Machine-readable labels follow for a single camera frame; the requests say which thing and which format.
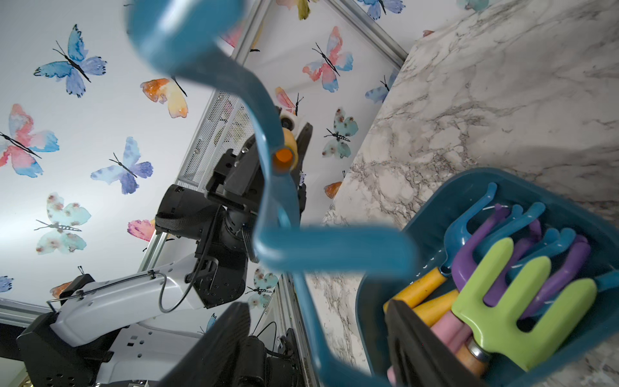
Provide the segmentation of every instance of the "purple butterfly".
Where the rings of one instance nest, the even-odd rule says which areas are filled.
[[[136,192],[140,187],[137,185],[136,178],[141,177],[146,179],[153,174],[153,166],[148,162],[136,164],[140,159],[140,149],[137,147],[137,142],[133,137],[127,137],[127,143],[124,146],[123,162],[120,162],[114,154],[116,160],[110,159],[118,165],[110,165],[107,168],[101,168],[90,174],[93,180],[102,180],[108,184],[116,180],[120,180],[123,194]]]

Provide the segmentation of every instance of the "yellow wooden handle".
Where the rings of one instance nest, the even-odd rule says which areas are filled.
[[[419,278],[418,280],[404,288],[403,291],[391,297],[391,300],[402,300],[406,303],[406,305],[414,308],[422,301],[424,301],[427,296],[434,292],[437,287],[443,285],[445,281],[447,281],[447,277],[445,277],[441,274],[441,272],[439,272],[438,267],[435,267],[430,272],[428,272],[428,274]],[[383,305],[383,311],[385,313],[387,313],[388,304],[389,301],[387,301]]]
[[[415,307],[413,311],[427,326],[433,326],[445,313],[451,310],[451,305],[456,301],[459,294],[460,292],[454,289],[447,294],[436,297],[434,300],[424,302]]]

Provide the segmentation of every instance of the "pink butterfly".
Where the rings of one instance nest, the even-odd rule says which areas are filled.
[[[295,116],[299,114],[299,102],[301,102],[305,97],[299,99],[299,93],[297,93],[297,103],[292,103],[288,94],[281,88],[278,87],[275,89],[275,96],[277,97],[277,101],[282,104],[284,109],[288,110],[290,113],[293,113]]]
[[[155,232],[154,220],[132,220],[127,224],[127,232],[134,237],[150,242]]]
[[[19,104],[13,105],[9,115],[9,134],[0,132],[0,167],[9,161],[18,175],[37,177],[43,173],[43,169],[37,163],[34,156],[41,158],[37,152],[56,152],[58,139],[53,132],[43,131],[31,134],[34,120],[24,112]]]
[[[340,36],[340,29],[335,26],[333,27],[333,31],[331,32],[329,41],[327,42],[326,54],[322,52],[320,46],[318,46],[318,43],[316,43],[318,50],[316,48],[312,48],[312,50],[322,56],[322,61],[309,63],[303,68],[303,72],[309,75],[311,80],[314,82],[316,82],[320,78],[320,75],[322,75],[322,87],[332,93],[339,89],[336,77],[336,74],[338,76],[340,75],[338,70],[352,70],[352,54],[340,53],[342,44],[344,44],[344,41]]]

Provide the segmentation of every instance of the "black cable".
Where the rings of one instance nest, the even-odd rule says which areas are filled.
[[[284,355],[284,354],[278,354],[277,352],[273,352],[271,350],[268,349],[264,349],[265,351],[267,351],[267,353],[273,357],[278,357],[280,359],[290,359],[292,357],[292,355]]]
[[[51,306],[51,303],[52,303],[52,302],[60,302],[60,301],[63,301],[63,300],[70,300],[70,299],[72,299],[72,298],[83,297],[83,296],[85,296],[85,295],[87,295],[87,294],[94,293],[94,292],[96,292],[96,291],[98,291],[98,290],[105,289],[105,288],[110,287],[110,286],[114,286],[114,285],[122,284],[123,282],[127,282],[127,281],[132,280],[132,279],[136,279],[136,278],[141,278],[141,277],[151,276],[151,274],[152,274],[153,276],[163,276],[163,277],[166,277],[166,275],[165,275],[165,274],[162,274],[162,273],[158,273],[158,272],[153,272],[153,273],[151,273],[151,272],[146,272],[146,273],[143,273],[143,274],[138,274],[138,275],[136,275],[136,276],[132,276],[132,277],[124,278],[124,279],[121,279],[121,280],[117,280],[116,282],[112,282],[112,283],[110,283],[110,284],[105,284],[105,285],[103,285],[103,286],[99,286],[99,287],[97,287],[97,288],[95,288],[95,289],[90,289],[90,290],[88,290],[88,291],[86,291],[86,292],[83,292],[83,291],[77,290],[77,291],[76,291],[73,295],[70,295],[70,296],[68,296],[68,297],[63,297],[63,298],[55,298],[54,300],[49,300],[49,301],[46,301],[46,303],[47,303],[47,305],[50,307],[50,309],[51,309],[54,313],[56,313],[56,309],[54,309],[54,307],[53,307],[53,306]]]
[[[213,217],[213,219],[217,219],[217,216],[219,215],[219,212],[222,210],[222,206],[219,206],[217,208],[217,210],[215,211],[215,216]],[[210,224],[210,230],[208,233],[208,240],[205,243],[205,246],[209,246],[210,245],[210,240],[213,238],[213,234],[215,233],[215,225],[216,222],[212,222]],[[165,275],[163,276],[163,285],[161,286],[161,292],[159,292],[159,310],[162,313],[169,313],[171,311],[173,311],[174,309],[178,308],[179,305],[181,305],[181,303],[183,302],[183,300],[185,299],[185,297],[187,297],[187,294],[189,294],[189,292],[191,291],[191,289],[193,288],[193,284],[196,281],[197,278],[197,273],[201,270],[202,267],[202,263],[204,263],[204,260],[206,259],[206,253],[207,251],[203,252],[203,254],[200,256],[200,260],[197,262],[197,266],[193,272],[193,275],[191,276],[191,280],[189,281],[189,286],[187,286],[187,290],[185,290],[185,293],[183,294],[183,296],[181,297],[180,300],[178,300],[178,302],[176,303],[176,305],[174,305],[173,307],[171,307],[170,309],[165,309],[162,305],[162,299],[163,299],[163,291],[165,290],[165,283],[168,281],[168,277],[166,277]]]
[[[271,321],[270,323],[267,324],[267,326],[265,326],[262,331],[260,331],[259,334],[256,335],[256,337],[259,337],[260,334],[262,332],[264,332],[265,329],[267,329],[269,326],[271,326],[271,324],[275,324],[275,334],[273,335],[273,351],[275,351],[275,339],[277,339],[277,323],[275,321]]]

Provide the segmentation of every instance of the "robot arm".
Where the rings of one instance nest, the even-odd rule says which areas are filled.
[[[295,118],[286,118],[292,128]],[[297,137],[299,182],[312,126]],[[161,380],[196,344],[195,334],[148,328],[141,321],[178,309],[211,308],[245,291],[251,229],[264,187],[250,138],[239,155],[222,156],[204,194],[172,185],[155,228],[197,240],[196,253],[117,280],[76,278],[61,307],[37,318],[17,339],[36,386],[86,387],[122,380]],[[305,186],[299,188],[305,204]]]

